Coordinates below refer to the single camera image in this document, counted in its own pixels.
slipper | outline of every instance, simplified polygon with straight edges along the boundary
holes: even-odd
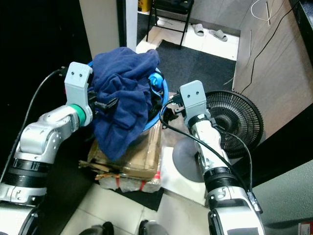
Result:
[[[210,29],[209,34],[212,34],[214,37],[216,37],[217,39],[220,39],[223,42],[227,42],[227,37],[221,30],[215,31],[215,30]]]
[[[193,24],[192,27],[194,28],[195,34],[198,36],[204,36],[203,26],[201,23]]]

blue towel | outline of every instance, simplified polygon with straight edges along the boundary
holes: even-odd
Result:
[[[118,160],[129,144],[142,133],[151,109],[148,76],[159,64],[156,50],[136,54],[127,47],[96,55],[90,91],[97,100],[108,103],[119,98],[116,111],[93,120],[94,134],[101,151],[112,161]]]

wooden cabinet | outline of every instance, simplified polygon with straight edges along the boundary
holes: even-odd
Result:
[[[270,25],[253,18],[250,12],[245,16],[233,84],[235,91],[241,93],[250,83],[254,58],[290,8],[289,1],[275,0],[272,14],[276,14]],[[256,15],[267,18],[266,7],[253,9]],[[272,40],[255,60],[252,83],[243,95],[256,104],[263,116],[264,139],[313,103],[313,69],[293,12],[281,21]]]

black chair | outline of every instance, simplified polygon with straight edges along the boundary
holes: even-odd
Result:
[[[181,49],[182,40],[184,38],[185,32],[187,32],[187,29],[188,29],[190,13],[191,13],[191,9],[192,9],[193,4],[194,4],[194,0],[153,0],[153,2],[151,4],[151,8],[150,8],[146,42],[148,41],[148,36],[149,36],[149,31],[150,31],[150,19],[152,16],[152,10],[154,9],[155,18],[156,18],[156,24],[154,26],[160,27],[160,28],[166,28],[169,30],[173,30],[173,31],[182,33],[182,37],[181,37],[181,41],[180,41],[180,45],[179,45],[179,48]],[[169,11],[169,12],[173,12],[173,13],[177,13],[177,14],[187,15],[186,21],[181,21],[181,22],[185,22],[184,30],[181,31],[181,30],[177,30],[177,29],[173,29],[173,28],[167,28],[167,27],[157,25],[157,9],[163,10],[163,11]]]

black cable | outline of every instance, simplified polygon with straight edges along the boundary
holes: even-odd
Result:
[[[242,141],[242,139],[240,139],[238,136],[229,133],[227,131],[221,130],[220,128],[218,128],[218,131],[224,135],[230,135],[235,137],[237,140],[239,140],[239,142],[244,146],[244,148],[246,149],[246,152],[248,154],[249,157],[249,165],[250,165],[250,184],[249,184],[249,191],[252,192],[252,184],[253,184],[253,178],[252,178],[252,158],[251,158],[251,154],[250,151],[248,149],[248,147],[246,146],[245,142]]]
[[[240,92],[240,94],[242,94],[252,83],[252,77],[253,77],[253,71],[254,71],[254,64],[255,64],[255,60],[256,58],[258,58],[258,56],[264,51],[264,49],[267,47],[267,45],[269,44],[269,42],[272,40],[272,38],[274,37],[275,33],[277,32],[277,29],[281,23],[281,21],[284,19],[285,16],[287,16],[294,8],[295,6],[297,6],[297,4],[300,2],[300,0],[298,0],[295,5],[280,19],[277,27],[275,28],[274,33],[272,34],[272,36],[270,37],[270,39],[268,40],[268,42],[265,44],[265,46],[262,48],[262,50],[259,52],[259,54],[257,54],[257,56],[254,58],[253,60],[253,64],[252,64],[252,72],[251,72],[251,78],[250,78],[250,83]]]
[[[244,183],[244,181],[242,180],[241,176],[237,173],[237,171],[232,167],[231,164],[229,164],[228,161],[226,161],[217,151],[215,151],[212,147],[210,147],[208,144],[206,144],[205,142],[203,142],[202,140],[199,140],[198,138],[194,137],[193,135],[190,135],[189,133],[185,133],[173,126],[170,126],[169,124],[167,124],[164,120],[163,120],[163,112],[164,112],[164,109],[166,108],[167,105],[169,105],[170,103],[173,103],[172,100],[169,100],[165,105],[163,105],[163,107],[161,108],[161,111],[160,111],[160,115],[159,115],[159,118],[160,118],[160,121],[161,123],[166,126],[167,128],[173,130],[173,131],[176,131],[182,135],[185,135],[189,138],[192,138],[194,141],[202,144],[204,147],[206,147],[207,149],[209,149],[212,153],[214,153],[230,170],[231,172],[237,177],[238,181],[240,182],[240,184],[242,185],[243,189],[247,192],[247,188],[246,188],[246,185]]]
[[[10,152],[10,154],[9,154],[9,157],[8,157],[8,159],[6,160],[6,163],[5,163],[3,172],[2,172],[2,174],[1,174],[0,183],[2,182],[2,180],[3,180],[3,178],[4,178],[4,174],[5,174],[5,172],[7,171],[7,168],[9,167],[9,164],[10,164],[10,162],[11,162],[12,157],[14,156],[14,153],[15,153],[15,151],[16,151],[16,148],[17,148],[18,144],[19,144],[19,141],[20,141],[22,132],[23,132],[25,126],[26,126],[30,109],[31,109],[31,107],[32,107],[32,105],[33,105],[33,103],[34,103],[34,100],[35,100],[35,98],[36,98],[36,96],[37,96],[39,90],[41,89],[41,87],[43,86],[43,84],[44,84],[49,78],[51,78],[52,76],[54,76],[54,75],[56,75],[56,74],[58,74],[58,73],[60,73],[60,72],[61,72],[61,70],[56,70],[56,71],[53,71],[51,74],[49,74],[49,75],[40,83],[39,87],[37,88],[37,90],[36,90],[35,93],[33,94],[33,97],[32,97],[32,99],[31,99],[31,101],[30,101],[30,103],[29,103],[29,106],[28,106],[28,109],[27,109],[27,112],[26,112],[26,115],[25,115],[25,118],[24,118],[24,122],[23,122],[23,124],[22,124],[22,126],[21,126],[21,129],[20,129],[20,131],[19,131],[19,133],[18,133],[18,136],[16,137],[16,139],[15,139],[15,141],[14,141],[14,144],[13,144],[13,147],[12,147],[11,152]]]

